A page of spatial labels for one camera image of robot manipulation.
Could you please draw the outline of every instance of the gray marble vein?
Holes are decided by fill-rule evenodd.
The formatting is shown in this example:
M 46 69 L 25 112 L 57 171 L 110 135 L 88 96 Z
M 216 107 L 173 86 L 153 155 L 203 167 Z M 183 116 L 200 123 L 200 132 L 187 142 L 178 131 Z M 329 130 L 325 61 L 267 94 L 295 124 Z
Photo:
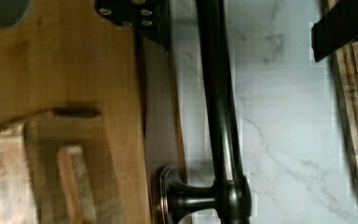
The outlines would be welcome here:
M 316 0 L 227 0 L 227 33 L 252 224 L 358 224 L 334 84 L 315 63 Z M 173 51 L 188 181 L 213 183 L 194 0 L 172 0 Z M 220 223 L 215 211 L 195 224 Z

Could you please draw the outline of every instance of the wooden cabinet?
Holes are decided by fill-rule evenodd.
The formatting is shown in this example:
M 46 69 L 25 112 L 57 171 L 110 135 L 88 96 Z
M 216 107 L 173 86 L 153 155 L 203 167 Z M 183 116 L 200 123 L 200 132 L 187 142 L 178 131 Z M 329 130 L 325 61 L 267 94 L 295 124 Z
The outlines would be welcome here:
M 144 83 L 138 76 L 134 33 L 105 21 L 93 4 L 34 1 L 20 25 L 0 30 L 0 125 L 53 106 L 99 108 L 125 223 L 147 224 L 150 169 L 145 162 L 145 103 L 140 92 Z M 175 112 L 167 113 L 176 118 Z M 184 162 L 180 157 L 179 153 L 173 159 Z

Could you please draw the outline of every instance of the white marble surface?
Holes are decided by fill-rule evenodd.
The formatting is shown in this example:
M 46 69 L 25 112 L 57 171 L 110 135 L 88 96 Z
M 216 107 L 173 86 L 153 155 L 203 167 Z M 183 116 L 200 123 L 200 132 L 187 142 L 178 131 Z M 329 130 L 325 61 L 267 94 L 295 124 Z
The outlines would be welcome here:
M 317 1 L 226 1 L 231 71 L 252 224 L 358 224 L 327 62 L 315 63 Z M 189 182 L 213 182 L 195 0 L 172 0 Z M 195 224 L 220 223 L 213 211 Z

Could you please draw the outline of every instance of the screw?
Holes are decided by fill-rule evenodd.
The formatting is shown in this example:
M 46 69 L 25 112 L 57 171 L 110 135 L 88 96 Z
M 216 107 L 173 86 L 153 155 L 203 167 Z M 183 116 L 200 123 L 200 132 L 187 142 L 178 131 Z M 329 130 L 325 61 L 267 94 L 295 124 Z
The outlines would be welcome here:
M 151 25 L 153 25 L 153 22 L 152 21 L 142 21 L 142 25 L 143 26 L 151 26 Z
M 121 25 L 123 25 L 124 27 L 131 27 L 131 26 L 132 26 L 132 23 L 129 22 L 129 21 L 123 21 L 123 22 L 121 23 Z
M 153 14 L 153 12 L 152 11 L 150 11 L 150 10 L 147 10 L 147 9 L 141 9 L 141 15 L 143 15 L 143 16 L 151 16 Z
M 98 9 L 98 11 L 100 12 L 101 15 L 103 16 L 109 16 L 110 14 L 112 14 L 112 10 L 108 9 L 108 8 L 103 8 L 101 7 L 100 9 Z

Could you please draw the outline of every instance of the mounting bracket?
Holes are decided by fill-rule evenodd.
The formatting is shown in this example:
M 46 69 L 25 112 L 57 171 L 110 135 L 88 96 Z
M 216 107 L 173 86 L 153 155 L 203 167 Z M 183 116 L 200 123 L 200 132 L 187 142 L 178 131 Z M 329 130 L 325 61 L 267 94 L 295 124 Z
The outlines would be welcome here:
M 169 51 L 171 44 L 169 0 L 147 0 L 142 4 L 130 0 L 96 0 L 94 8 L 102 17 L 115 25 L 133 27 L 141 35 Z

